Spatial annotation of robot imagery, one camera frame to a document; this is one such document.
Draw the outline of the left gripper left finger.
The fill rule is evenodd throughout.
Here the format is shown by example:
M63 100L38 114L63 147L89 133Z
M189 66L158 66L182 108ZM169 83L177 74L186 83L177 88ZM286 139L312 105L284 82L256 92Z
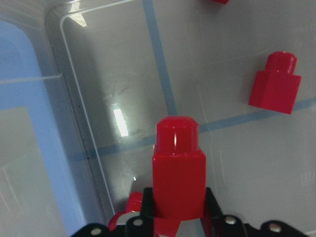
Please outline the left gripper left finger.
M87 224L72 236L74 237L156 237L154 228L154 196L152 188L145 188L140 214L129 217L112 231L99 223Z

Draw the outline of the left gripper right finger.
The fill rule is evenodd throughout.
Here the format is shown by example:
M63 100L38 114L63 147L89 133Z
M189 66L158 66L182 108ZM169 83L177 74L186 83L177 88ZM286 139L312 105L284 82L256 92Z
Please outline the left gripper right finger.
M270 220L256 229L232 214L223 214L212 190L205 192L204 217L200 219L206 237L305 237L293 226Z

